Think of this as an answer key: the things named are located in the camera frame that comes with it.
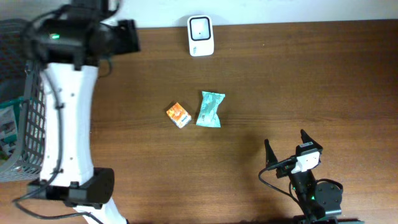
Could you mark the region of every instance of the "plastic basket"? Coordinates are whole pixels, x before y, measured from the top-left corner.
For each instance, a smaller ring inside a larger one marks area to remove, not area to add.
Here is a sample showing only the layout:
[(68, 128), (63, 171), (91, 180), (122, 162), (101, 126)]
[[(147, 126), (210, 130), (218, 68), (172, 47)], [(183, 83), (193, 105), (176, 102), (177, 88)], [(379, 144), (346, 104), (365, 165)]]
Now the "plastic basket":
[(44, 91), (39, 65), (23, 56), (19, 35), (25, 25), (0, 21), (0, 106), (19, 110), (16, 149), (0, 166), (0, 182), (38, 178), (44, 156)]

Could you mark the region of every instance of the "orange packet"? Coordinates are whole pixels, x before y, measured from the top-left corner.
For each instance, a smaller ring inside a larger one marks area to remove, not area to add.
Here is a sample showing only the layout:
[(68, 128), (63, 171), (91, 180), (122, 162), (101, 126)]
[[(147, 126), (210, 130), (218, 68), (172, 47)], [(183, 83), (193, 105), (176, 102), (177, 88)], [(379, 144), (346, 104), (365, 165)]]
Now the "orange packet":
[(192, 118), (179, 103), (174, 104), (166, 113), (179, 128), (187, 125)]

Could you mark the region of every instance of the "teal packet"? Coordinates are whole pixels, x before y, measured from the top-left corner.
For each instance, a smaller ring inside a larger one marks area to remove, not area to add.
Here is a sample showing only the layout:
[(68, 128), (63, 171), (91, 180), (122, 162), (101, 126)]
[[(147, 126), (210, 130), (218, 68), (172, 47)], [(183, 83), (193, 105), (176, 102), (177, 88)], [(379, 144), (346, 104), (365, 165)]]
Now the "teal packet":
[(197, 125), (209, 128), (220, 128), (220, 119), (217, 116), (218, 105), (223, 101), (225, 94), (202, 91), (203, 101)]

